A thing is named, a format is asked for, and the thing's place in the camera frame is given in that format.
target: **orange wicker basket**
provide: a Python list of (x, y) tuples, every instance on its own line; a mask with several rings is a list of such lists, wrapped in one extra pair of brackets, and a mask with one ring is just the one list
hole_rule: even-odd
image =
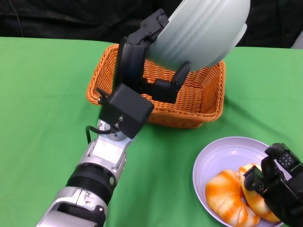
[[(113, 74), (115, 70), (118, 45), (109, 46), (103, 53), (89, 83), (86, 98), (98, 105), (99, 87), (111, 93)], [(144, 77), (148, 82), (156, 78), (171, 80), (174, 72), (166, 70), (151, 61), (146, 60)], [(219, 62), (212, 68), (203, 68), (189, 73), (184, 85), (179, 91), (175, 104), (153, 101), (150, 96), (142, 95), (153, 102), (155, 108), (149, 117), (149, 122), (174, 128), (197, 128), (203, 122), (218, 119), (223, 111), (225, 88), (225, 63)]]

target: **black fabric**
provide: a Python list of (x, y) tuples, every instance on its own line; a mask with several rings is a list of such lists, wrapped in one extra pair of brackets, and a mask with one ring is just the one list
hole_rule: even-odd
[[(181, 0), (11, 0), (25, 37), (118, 43), (158, 8), (172, 13)], [(0, 0), (0, 36), (21, 36), (8, 0)]]
[[(25, 37), (118, 43), (159, 8), (168, 16), (181, 0), (11, 0)], [(293, 45), (303, 30), (303, 0), (251, 0), (239, 46)], [(9, 0), (0, 0), (0, 36), (21, 36)]]
[(251, 0), (239, 46), (290, 48), (303, 31), (303, 0)]

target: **bread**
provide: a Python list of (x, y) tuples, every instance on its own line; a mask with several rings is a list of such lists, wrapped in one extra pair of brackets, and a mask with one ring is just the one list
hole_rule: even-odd
[(239, 173), (224, 170), (211, 179), (205, 187), (208, 207), (225, 223), (234, 227), (252, 227), (260, 217), (241, 199)]

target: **orange croissant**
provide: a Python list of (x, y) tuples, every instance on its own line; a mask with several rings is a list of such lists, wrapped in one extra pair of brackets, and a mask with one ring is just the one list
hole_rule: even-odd
[(252, 208), (252, 210), (258, 214), (261, 218), (265, 219), (269, 222), (277, 222), (279, 219), (271, 212), (271, 210), (268, 208), (266, 203), (264, 202), (264, 199), (255, 191), (248, 191), (244, 187), (244, 174), (253, 166), (256, 166), (259, 170), (261, 169), (260, 165), (255, 164), (248, 164), (246, 166), (241, 166), (239, 169), (240, 174), (240, 185), (244, 192), (245, 198), (249, 206)]
[(239, 173), (224, 170), (210, 180), (205, 187), (209, 208), (225, 223), (234, 227), (252, 227), (260, 222), (251, 208), (241, 199)]

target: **green tablecloth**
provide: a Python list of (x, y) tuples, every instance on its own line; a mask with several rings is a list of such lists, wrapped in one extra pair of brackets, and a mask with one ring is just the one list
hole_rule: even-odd
[[(109, 43), (0, 38), (0, 222), (32, 227), (87, 147), (85, 91)], [(196, 130), (147, 124), (128, 149), (108, 227), (218, 227), (192, 184), (199, 152), (227, 136), (286, 143), (303, 159), (303, 51), (235, 48), (222, 117)]]

